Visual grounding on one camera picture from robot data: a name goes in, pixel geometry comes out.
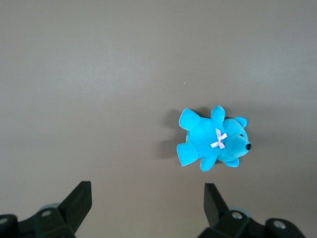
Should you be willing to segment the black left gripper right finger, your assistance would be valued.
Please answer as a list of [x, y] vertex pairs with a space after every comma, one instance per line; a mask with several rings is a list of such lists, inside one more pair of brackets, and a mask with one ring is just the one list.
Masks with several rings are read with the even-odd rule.
[[293, 223], [270, 218], [264, 225], [244, 212], [229, 209], [213, 183], [204, 187], [204, 211], [209, 223], [200, 238], [303, 238], [304, 234]]

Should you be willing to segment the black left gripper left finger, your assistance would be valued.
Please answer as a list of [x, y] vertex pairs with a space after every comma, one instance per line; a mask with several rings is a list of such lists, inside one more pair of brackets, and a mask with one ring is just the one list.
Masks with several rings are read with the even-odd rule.
[[45, 207], [26, 220], [18, 221], [14, 214], [2, 214], [0, 236], [2, 238], [74, 238], [91, 207], [91, 182], [82, 181], [60, 204]]

